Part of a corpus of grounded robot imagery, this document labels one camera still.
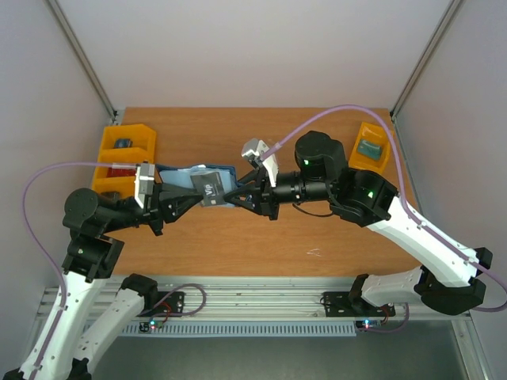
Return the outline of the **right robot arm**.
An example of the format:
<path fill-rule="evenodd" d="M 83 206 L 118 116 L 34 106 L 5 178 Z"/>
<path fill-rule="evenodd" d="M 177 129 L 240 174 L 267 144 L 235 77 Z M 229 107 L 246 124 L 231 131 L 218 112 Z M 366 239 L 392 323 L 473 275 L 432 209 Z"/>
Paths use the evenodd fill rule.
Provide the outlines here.
<path fill-rule="evenodd" d="M 389 303 L 422 303 L 458 315 L 482 305 L 486 285 L 478 276 L 490 268 L 491 251 L 463 247 L 417 211 L 405 209 L 393 184 L 378 173 L 349 167 L 342 143 L 325 133 L 309 131 L 300 137 L 295 162 L 299 171 L 279 173 L 274 180 L 262 165 L 224 199 L 271 220 L 284 203 L 326 201 L 331 215 L 386 237 L 420 262 L 394 275 L 357 276 L 348 294 L 356 313 Z"/>

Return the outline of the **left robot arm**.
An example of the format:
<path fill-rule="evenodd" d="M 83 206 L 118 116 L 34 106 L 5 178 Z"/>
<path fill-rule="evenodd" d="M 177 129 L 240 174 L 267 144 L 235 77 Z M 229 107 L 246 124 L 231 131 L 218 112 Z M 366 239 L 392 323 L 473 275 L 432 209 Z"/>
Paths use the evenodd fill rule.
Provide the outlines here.
<path fill-rule="evenodd" d="M 166 296 L 155 280 L 131 274 L 110 306 L 89 327 L 87 318 L 116 266 L 124 243 L 112 231 L 147 225 L 156 236 L 203 199 L 195 190 L 155 184 L 133 197 L 113 200 L 89 188 L 72 192 L 63 225 L 71 241 L 62 280 L 45 326 L 28 358 L 5 379 L 90 379 L 104 354 L 135 317 L 156 317 Z"/>

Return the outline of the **black VIP credit card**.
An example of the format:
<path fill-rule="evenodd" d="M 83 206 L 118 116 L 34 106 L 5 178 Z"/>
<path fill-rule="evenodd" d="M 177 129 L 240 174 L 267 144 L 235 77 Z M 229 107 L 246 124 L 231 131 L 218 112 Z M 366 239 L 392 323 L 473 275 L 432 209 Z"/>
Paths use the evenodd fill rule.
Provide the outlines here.
<path fill-rule="evenodd" d="M 225 190 L 218 171 L 194 173 L 190 176 L 193 187 L 203 196 L 202 207 L 225 206 Z"/>

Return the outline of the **blue card holder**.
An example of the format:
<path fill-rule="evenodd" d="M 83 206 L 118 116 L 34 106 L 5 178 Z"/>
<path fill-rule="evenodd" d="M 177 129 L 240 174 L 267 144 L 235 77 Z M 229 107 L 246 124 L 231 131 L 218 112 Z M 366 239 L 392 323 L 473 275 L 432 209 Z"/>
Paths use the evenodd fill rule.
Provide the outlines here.
<path fill-rule="evenodd" d="M 199 192 L 203 196 L 200 201 L 202 207 L 234 207 L 224 200 L 228 192 L 240 186 L 234 166 L 198 164 L 175 167 L 156 164 L 155 167 L 163 183 Z"/>

